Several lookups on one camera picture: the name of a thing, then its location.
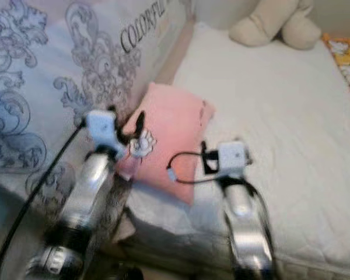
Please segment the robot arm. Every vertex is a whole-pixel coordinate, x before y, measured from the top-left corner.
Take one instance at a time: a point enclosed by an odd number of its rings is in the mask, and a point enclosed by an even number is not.
[[[30,261],[28,277],[73,280],[81,276],[87,248],[113,187],[115,163],[126,153],[125,145],[118,140],[115,120],[110,111],[96,110],[87,115],[95,151],[83,164],[57,223],[45,234],[43,248]]]
[[[234,278],[266,280],[275,275],[268,214],[259,192],[244,179],[251,164],[244,143],[218,145],[217,179],[225,195]]]

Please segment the quilted fabric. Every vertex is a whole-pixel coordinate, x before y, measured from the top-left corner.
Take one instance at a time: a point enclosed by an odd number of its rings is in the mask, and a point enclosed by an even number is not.
[[[324,43],[311,51],[278,41],[250,49],[200,23],[174,85],[215,105],[210,147],[240,137],[250,148],[247,177],[267,202],[287,279],[348,279],[350,89]],[[213,234],[220,216],[208,214],[223,205],[216,188],[196,188],[191,209],[172,203],[170,210],[137,188],[128,203],[139,219],[175,234]],[[147,215],[152,208],[167,218]]]

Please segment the pink pillow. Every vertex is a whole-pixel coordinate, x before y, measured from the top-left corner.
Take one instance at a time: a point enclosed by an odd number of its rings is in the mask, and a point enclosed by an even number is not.
[[[141,111],[145,112],[144,130],[138,141],[131,141],[128,155],[117,165],[118,172],[191,205],[193,186],[171,181],[166,167],[178,152],[199,151],[214,107],[185,90],[151,83],[139,108],[124,127],[125,134],[135,130]],[[180,156],[174,160],[172,167],[177,177],[193,181],[197,160],[195,156]]]

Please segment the beige plush toy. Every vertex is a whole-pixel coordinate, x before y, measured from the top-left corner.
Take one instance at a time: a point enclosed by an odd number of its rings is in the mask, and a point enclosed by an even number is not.
[[[300,50],[315,46],[321,30],[306,16],[313,0],[261,0],[255,11],[229,31],[232,40],[250,47],[268,44],[281,30],[286,44]]]

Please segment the black wire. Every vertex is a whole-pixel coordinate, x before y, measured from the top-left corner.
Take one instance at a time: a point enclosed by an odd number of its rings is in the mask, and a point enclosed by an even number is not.
[[[175,155],[173,155],[173,157],[169,160],[169,164],[167,165],[167,169],[171,168],[171,165],[174,161],[175,158],[177,158],[178,156],[202,156],[201,153],[195,153],[195,152],[180,152],[180,153],[176,153]]]
[[[13,222],[12,227],[9,230],[8,235],[6,236],[6,239],[1,247],[0,250],[0,271],[1,271],[1,267],[2,267],[2,263],[5,259],[5,255],[6,252],[8,251],[9,246],[11,245],[11,241],[19,227],[19,225],[21,224],[21,221],[23,219],[23,217],[25,216],[26,212],[29,210],[31,203],[34,201],[36,195],[39,193],[39,191],[41,190],[41,187],[43,186],[43,184],[46,182],[47,177],[50,175],[50,173],[52,172],[53,168],[56,166],[56,164],[58,163],[58,161],[60,160],[61,156],[64,154],[65,150],[67,149],[67,147],[70,145],[70,143],[74,140],[74,138],[76,137],[76,135],[79,133],[79,131],[84,127],[84,123],[82,122],[77,128],[76,130],[73,132],[73,134],[69,137],[69,139],[66,141],[65,145],[62,147],[62,149],[58,152],[57,156],[54,158],[54,160],[52,161],[51,165],[49,166],[49,168],[47,169],[47,171],[44,172],[44,174],[42,175],[42,177],[40,178],[38,184],[36,185],[36,187],[33,189],[33,191],[30,193],[29,197],[27,198],[26,202],[23,204],[21,210],[18,213],[17,218],[15,219],[15,221]]]
[[[196,184],[202,184],[202,183],[208,183],[217,180],[218,178],[211,178],[211,179],[206,179],[206,180],[200,180],[200,181],[183,181],[176,179],[176,181],[180,184],[184,185],[196,185]]]
[[[167,165],[167,169],[172,169],[172,163],[173,163],[174,159],[177,158],[178,156],[203,156],[203,155],[204,154],[202,154],[202,153],[195,153],[195,152],[177,153],[169,160],[169,164]],[[218,178],[214,177],[214,178],[200,180],[200,181],[184,181],[184,180],[176,179],[175,181],[180,183],[180,184],[184,184],[184,185],[195,185],[195,184],[203,184],[203,183],[212,182],[212,181],[215,181],[216,179],[218,179]]]

